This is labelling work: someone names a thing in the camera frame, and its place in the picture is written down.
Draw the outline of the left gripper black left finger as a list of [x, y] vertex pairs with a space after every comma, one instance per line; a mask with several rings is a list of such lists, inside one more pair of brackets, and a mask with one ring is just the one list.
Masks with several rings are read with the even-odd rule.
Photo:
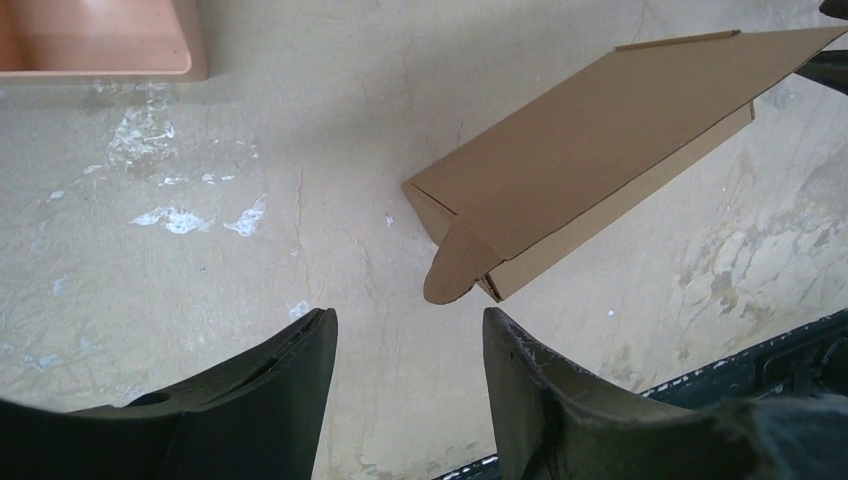
[[334, 370], [337, 315], [122, 406], [1, 404], [5, 479], [308, 479]]

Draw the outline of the brown cardboard box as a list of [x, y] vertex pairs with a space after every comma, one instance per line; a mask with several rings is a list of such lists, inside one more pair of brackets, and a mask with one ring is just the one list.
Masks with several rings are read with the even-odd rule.
[[845, 33], [622, 45], [409, 178], [438, 247], [425, 300], [475, 286], [505, 300], [750, 124], [757, 97]]

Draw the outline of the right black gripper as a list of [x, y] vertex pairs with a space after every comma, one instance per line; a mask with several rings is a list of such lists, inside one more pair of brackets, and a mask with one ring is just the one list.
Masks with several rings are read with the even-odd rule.
[[[819, 11], [830, 18], [847, 20], [847, 0], [824, 0]], [[795, 74], [847, 95], [847, 51], [819, 52]]]

